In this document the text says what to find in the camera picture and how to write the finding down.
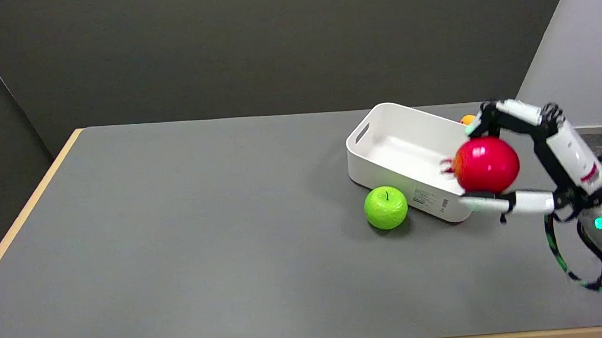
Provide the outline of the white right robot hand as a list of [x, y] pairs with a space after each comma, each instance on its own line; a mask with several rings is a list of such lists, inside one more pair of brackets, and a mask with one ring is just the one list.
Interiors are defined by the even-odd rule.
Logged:
[[485, 101], [467, 127], [470, 139], [498, 137], [507, 129], [526, 134], [547, 174], [556, 184], [554, 191], [517, 190], [484, 192], [469, 190], [460, 197], [470, 210], [516, 214], [549, 214], [571, 206], [573, 216], [585, 209], [602, 211], [602, 161], [595, 156], [556, 103], [543, 108], [519, 100]]

